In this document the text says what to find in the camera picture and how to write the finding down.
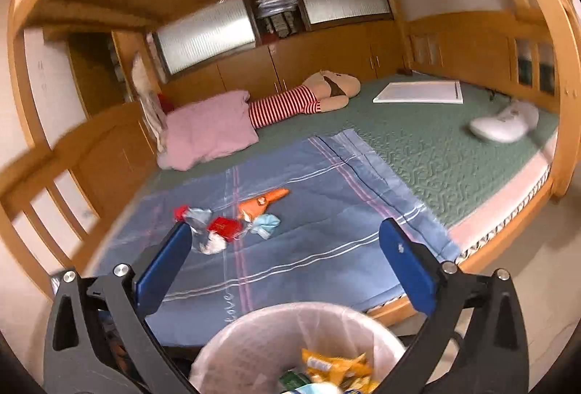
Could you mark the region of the white lined trash bin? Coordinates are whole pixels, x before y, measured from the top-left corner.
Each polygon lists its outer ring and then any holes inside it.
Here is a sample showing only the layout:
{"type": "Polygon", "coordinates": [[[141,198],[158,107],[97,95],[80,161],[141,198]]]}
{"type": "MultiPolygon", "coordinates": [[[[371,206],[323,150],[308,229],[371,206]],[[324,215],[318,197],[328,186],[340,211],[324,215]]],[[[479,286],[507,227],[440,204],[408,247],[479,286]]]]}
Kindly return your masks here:
{"type": "Polygon", "coordinates": [[[220,330],[196,358],[189,381],[201,393],[278,393],[285,371],[305,367],[304,349],[332,358],[365,355],[378,381],[405,353],[388,328],[363,313],[293,302],[255,310],[220,330]]]}

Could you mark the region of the yellow snack wrapper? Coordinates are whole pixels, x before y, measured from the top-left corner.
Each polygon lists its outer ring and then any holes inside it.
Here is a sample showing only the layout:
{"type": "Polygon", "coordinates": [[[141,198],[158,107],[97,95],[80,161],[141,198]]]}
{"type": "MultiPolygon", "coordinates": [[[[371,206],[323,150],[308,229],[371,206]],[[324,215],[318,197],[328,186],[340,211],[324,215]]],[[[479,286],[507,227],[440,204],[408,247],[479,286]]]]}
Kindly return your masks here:
{"type": "Polygon", "coordinates": [[[341,358],[302,349],[301,359],[311,381],[330,382],[343,393],[372,393],[379,385],[366,353],[356,358],[341,358]]]}

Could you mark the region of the crumpled white tissue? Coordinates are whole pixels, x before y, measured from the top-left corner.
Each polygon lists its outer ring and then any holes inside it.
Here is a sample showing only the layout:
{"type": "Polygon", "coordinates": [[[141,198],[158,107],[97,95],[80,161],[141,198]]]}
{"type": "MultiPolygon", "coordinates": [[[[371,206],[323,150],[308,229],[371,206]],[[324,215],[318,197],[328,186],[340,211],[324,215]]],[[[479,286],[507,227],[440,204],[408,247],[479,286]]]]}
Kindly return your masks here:
{"type": "Polygon", "coordinates": [[[199,244],[199,251],[206,255],[213,255],[223,252],[227,248],[227,241],[215,233],[208,234],[207,240],[199,244]]]}

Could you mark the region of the red snack wrapper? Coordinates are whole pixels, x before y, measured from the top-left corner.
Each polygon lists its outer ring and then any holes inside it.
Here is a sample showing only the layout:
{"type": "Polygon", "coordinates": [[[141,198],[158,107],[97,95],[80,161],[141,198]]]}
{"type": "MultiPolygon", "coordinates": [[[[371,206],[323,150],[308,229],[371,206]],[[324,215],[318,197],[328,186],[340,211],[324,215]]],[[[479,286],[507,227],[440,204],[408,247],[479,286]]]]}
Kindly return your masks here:
{"type": "Polygon", "coordinates": [[[176,207],[173,210],[174,220],[176,222],[183,222],[186,219],[189,210],[190,210],[190,208],[187,205],[182,205],[180,207],[176,207]]]}

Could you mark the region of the clear plastic wrapper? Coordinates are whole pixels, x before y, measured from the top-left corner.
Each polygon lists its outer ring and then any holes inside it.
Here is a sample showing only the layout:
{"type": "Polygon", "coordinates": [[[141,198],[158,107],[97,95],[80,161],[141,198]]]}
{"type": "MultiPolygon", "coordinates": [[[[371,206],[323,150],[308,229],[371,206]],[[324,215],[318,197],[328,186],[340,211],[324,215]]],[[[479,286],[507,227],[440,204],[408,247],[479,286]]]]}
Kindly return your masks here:
{"type": "Polygon", "coordinates": [[[188,207],[183,213],[183,221],[187,223],[192,234],[192,249],[200,253],[207,253],[209,244],[209,230],[213,211],[210,209],[188,207]]]}

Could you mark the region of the red cardboard box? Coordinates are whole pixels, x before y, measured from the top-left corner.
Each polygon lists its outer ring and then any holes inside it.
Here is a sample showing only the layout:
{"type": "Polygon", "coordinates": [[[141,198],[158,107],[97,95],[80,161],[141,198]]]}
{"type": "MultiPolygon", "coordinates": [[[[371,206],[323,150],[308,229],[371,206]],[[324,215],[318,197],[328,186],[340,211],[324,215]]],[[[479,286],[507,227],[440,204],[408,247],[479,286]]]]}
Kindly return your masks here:
{"type": "Polygon", "coordinates": [[[222,237],[227,243],[235,241],[243,228],[241,221],[223,216],[215,218],[208,226],[208,230],[211,233],[222,237]]]}

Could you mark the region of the orange snack bag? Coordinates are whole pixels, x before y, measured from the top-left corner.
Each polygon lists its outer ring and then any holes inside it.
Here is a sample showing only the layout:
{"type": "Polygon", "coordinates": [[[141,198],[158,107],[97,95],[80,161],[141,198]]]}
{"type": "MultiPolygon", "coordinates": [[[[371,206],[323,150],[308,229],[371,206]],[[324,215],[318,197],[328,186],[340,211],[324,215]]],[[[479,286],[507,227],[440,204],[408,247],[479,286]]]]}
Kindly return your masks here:
{"type": "Polygon", "coordinates": [[[237,217],[246,222],[252,222],[257,217],[265,214],[270,204],[286,197],[288,194],[289,190],[287,188],[280,187],[246,199],[238,204],[237,217]]]}

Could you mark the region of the light blue face mask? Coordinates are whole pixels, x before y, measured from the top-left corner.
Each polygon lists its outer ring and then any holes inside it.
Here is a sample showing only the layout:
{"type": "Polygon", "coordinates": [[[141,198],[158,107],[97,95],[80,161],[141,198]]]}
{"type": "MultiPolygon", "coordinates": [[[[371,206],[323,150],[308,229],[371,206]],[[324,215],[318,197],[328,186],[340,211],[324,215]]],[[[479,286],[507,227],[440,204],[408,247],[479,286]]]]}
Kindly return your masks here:
{"type": "Polygon", "coordinates": [[[249,232],[253,235],[268,240],[278,228],[281,220],[273,214],[262,214],[256,217],[249,226],[249,232]]]}

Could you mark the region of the green bed mattress cover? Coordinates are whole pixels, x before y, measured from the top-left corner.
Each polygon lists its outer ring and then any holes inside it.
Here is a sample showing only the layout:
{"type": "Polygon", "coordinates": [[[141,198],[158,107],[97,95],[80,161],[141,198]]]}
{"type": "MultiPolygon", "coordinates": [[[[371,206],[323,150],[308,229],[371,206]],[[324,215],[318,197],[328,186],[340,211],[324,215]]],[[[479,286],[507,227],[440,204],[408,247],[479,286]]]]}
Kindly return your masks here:
{"type": "Polygon", "coordinates": [[[512,144],[482,141],[470,133],[470,121],[501,112],[510,103],[508,97],[464,83],[460,105],[376,104],[374,97],[388,82],[365,83],[340,111],[297,116],[261,129],[258,143],[231,156],[198,164],[187,172],[159,171],[150,190],[171,190],[309,136],[353,129],[438,220],[450,227],[507,184],[554,136],[558,126],[556,114],[541,111],[536,129],[521,140],[512,144]]]}

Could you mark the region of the blue striped blanket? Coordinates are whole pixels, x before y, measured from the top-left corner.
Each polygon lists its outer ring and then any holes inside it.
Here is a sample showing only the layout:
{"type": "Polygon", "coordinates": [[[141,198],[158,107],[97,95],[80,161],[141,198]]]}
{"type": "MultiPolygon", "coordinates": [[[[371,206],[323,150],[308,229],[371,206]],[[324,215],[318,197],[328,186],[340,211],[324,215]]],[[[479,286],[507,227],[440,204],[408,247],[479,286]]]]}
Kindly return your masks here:
{"type": "Polygon", "coordinates": [[[219,173],[141,199],[94,270],[131,263],[161,241],[181,205],[230,217],[239,202],[277,188],[269,237],[245,233],[223,251],[191,249],[158,311],[148,318],[165,346],[202,346],[245,313],[294,301],[365,311],[402,293],[384,257],[380,224],[393,218],[439,260],[460,250],[431,210],[353,130],[296,141],[219,173]]]}

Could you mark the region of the pink pillow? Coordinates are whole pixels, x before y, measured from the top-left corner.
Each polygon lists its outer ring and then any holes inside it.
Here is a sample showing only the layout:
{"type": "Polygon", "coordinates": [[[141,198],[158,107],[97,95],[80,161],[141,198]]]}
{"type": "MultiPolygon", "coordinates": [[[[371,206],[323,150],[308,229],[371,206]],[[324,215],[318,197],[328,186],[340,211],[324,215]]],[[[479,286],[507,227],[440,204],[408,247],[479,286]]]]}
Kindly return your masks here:
{"type": "Polygon", "coordinates": [[[169,113],[158,166],[185,172],[257,143],[259,137],[249,118],[248,100],[248,92],[235,90],[169,113]]]}

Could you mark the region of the white plush toy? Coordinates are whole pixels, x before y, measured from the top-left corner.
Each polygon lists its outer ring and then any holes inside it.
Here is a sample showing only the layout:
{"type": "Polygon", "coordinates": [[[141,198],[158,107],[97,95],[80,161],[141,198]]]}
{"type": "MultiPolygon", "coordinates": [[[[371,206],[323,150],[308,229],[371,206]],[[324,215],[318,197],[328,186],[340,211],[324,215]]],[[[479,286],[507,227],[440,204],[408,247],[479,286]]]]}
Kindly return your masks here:
{"type": "Polygon", "coordinates": [[[512,101],[494,116],[472,119],[469,129],[480,139],[509,144],[521,140],[535,130],[539,116],[539,109],[532,103],[512,101]]]}

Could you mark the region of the white flat board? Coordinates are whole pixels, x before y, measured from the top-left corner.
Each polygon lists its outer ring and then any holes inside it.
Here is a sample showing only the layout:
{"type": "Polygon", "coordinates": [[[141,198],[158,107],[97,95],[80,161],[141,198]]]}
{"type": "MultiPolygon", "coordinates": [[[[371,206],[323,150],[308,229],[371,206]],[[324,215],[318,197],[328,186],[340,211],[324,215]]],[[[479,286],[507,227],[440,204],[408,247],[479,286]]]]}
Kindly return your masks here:
{"type": "Polygon", "coordinates": [[[373,99],[373,103],[461,105],[464,98],[459,81],[406,81],[390,82],[373,99]]]}

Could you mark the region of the striped plush doll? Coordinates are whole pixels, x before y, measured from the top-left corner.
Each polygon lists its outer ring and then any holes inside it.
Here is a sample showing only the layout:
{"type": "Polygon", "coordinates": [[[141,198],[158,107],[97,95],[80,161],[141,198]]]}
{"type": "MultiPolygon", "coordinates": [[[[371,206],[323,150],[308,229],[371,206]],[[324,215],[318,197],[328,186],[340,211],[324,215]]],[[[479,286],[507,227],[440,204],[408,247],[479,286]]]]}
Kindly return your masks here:
{"type": "Polygon", "coordinates": [[[249,104],[255,129],[271,126],[297,115],[314,115],[346,108],[361,92],[361,82],[347,73],[320,70],[295,88],[249,104]]]}

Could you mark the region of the books on shelf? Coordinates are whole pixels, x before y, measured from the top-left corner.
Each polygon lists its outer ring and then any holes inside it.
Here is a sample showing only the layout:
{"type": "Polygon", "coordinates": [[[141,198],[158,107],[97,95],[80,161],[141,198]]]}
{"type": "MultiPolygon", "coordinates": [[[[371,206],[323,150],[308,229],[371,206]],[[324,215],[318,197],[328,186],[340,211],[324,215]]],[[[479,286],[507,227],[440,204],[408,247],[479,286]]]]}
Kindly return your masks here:
{"type": "Polygon", "coordinates": [[[252,8],[262,44],[303,31],[298,0],[253,0],[252,8]]]}

